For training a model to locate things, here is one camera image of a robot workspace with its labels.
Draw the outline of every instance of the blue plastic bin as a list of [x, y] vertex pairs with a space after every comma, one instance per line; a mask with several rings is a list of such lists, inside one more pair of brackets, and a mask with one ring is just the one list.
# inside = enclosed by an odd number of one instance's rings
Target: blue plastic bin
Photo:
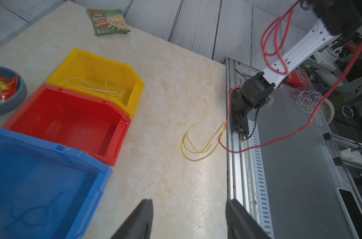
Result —
[[81, 238], [112, 169], [86, 153], [0, 128], [0, 238]]

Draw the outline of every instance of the red plastic bin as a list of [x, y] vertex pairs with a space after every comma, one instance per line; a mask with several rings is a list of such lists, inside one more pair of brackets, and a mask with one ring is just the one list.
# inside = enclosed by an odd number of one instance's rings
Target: red plastic bin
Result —
[[3, 128], [80, 149], [114, 166], [130, 124], [110, 101], [43, 84]]

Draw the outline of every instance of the green food package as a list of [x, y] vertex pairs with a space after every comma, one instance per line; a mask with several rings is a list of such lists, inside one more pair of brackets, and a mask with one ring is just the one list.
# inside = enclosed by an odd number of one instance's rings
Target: green food package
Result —
[[120, 9], [95, 10], [87, 9], [88, 16], [93, 23], [95, 35], [117, 34], [129, 32], [124, 16]]

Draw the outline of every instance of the metal bracket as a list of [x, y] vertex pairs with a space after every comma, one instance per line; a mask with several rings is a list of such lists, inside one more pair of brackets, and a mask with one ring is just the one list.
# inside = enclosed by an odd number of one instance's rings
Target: metal bracket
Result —
[[231, 94], [230, 111], [233, 131], [240, 134], [241, 138], [245, 138], [249, 135], [248, 113], [253, 108], [260, 108], [269, 101], [268, 96], [273, 92], [275, 85], [269, 84], [263, 78], [263, 72], [256, 73], [244, 83], [240, 82], [240, 85], [241, 88], [235, 89]]
[[347, 169], [352, 169], [355, 172], [362, 174], [362, 164], [361, 163], [351, 161], [351, 160], [344, 160], [341, 157], [336, 157], [333, 160], [334, 160], [334, 163], [336, 166], [341, 166], [341, 167], [345, 167]]
[[362, 152], [362, 143], [356, 142], [354, 140], [350, 140], [339, 135], [334, 135], [332, 133], [323, 134], [323, 138], [325, 141], [336, 144], [337, 146], [351, 148], [354, 151]]

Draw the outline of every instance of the marble countertop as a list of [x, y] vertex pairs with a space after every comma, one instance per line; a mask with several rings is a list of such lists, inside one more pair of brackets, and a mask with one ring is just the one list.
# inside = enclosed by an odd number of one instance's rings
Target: marble countertop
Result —
[[[226, 152], [190, 162], [183, 134], [203, 147], [225, 121], [225, 66], [129, 27], [95, 36], [85, 8], [66, 2], [0, 48], [29, 98], [78, 48], [129, 64], [145, 83], [113, 174], [84, 238], [110, 238], [137, 204], [151, 198], [151, 238], [225, 238]], [[16, 110], [0, 116], [0, 127]]]

